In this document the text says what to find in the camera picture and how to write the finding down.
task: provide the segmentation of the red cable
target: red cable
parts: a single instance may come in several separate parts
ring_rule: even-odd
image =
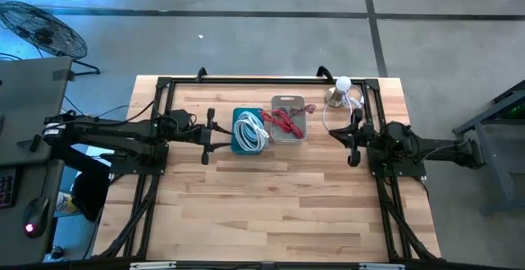
[[[304,137],[303,132],[294,124],[294,122],[286,115],[286,113],[284,113],[282,110],[272,110],[272,113],[280,116],[282,120],[275,119],[274,117],[272,117],[271,114],[269,114],[266,111],[260,111],[261,118],[264,121],[275,123],[285,133],[292,132],[297,139],[302,139]]]

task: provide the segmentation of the concrete floor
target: concrete floor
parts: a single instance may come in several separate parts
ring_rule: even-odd
[[[110,7],[211,11],[355,11],[364,0],[19,0],[41,7]],[[523,0],[374,0],[378,12],[524,14]],[[86,62],[103,70],[68,86],[85,112],[129,101],[138,74],[310,76],[327,66],[337,76],[378,76],[367,20],[59,16],[89,47]],[[413,128],[421,136],[453,138],[450,130],[525,76],[525,22],[379,21],[388,75],[400,77]],[[0,30],[0,52],[38,53]],[[110,118],[123,118],[126,111]],[[426,163],[437,238],[444,258],[522,268],[525,213],[482,217],[491,193],[486,171]],[[71,181],[67,171],[64,181]],[[56,244],[79,259],[92,225],[59,222]],[[83,236],[70,238],[71,235]]]

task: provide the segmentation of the wooden table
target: wooden table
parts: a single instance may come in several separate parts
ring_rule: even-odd
[[[129,117],[153,100],[157,78],[137,76]],[[400,79],[379,81],[386,120],[409,123]],[[317,105],[317,111],[308,115],[308,138],[301,145],[271,143],[257,157],[234,155],[225,147],[211,153],[210,164],[204,166],[200,164],[202,147],[170,143],[166,174],[157,193],[148,259],[386,261],[377,188],[368,172],[366,154],[362,151],[359,167],[349,167],[348,149],[331,138],[322,125],[323,97],[328,88],[177,85],[173,109],[184,108],[203,122],[207,109],[215,108],[215,121],[226,129],[231,129],[234,108],[269,109],[272,96],[278,94],[302,95],[307,103]],[[359,93],[352,95],[358,98]],[[149,111],[141,116],[149,117]],[[345,126],[347,117],[342,109],[330,109],[326,114],[330,128]],[[217,132],[212,137],[213,142],[230,139]],[[137,178],[123,176],[111,186],[94,254],[104,251],[128,221]],[[399,187],[408,224],[439,256],[424,189],[412,178],[400,178]],[[142,223],[133,252],[139,246],[141,227]],[[401,253],[397,226],[393,231]]]

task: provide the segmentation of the coiled white cable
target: coiled white cable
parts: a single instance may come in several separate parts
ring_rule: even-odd
[[[261,152],[269,135],[263,123],[251,112],[242,112],[233,125],[233,134],[244,151]]]
[[[351,85],[353,86],[355,89],[358,90],[358,92],[361,94],[361,98],[359,99],[359,101],[354,98],[354,97],[351,97],[350,94],[349,94],[349,91],[347,91],[344,95],[343,95],[343,105],[345,105],[345,107],[347,107],[349,109],[348,111],[348,122],[347,124],[349,123],[350,121],[350,117],[352,116],[352,103],[355,105],[355,107],[357,108],[361,108],[363,105],[364,105],[364,95],[363,95],[363,92],[361,91],[361,89],[357,86],[357,85]],[[322,124],[325,126],[326,130],[330,130],[328,128],[328,126],[326,126],[326,109],[328,108],[328,106],[330,105],[326,105],[324,109],[322,109]]]

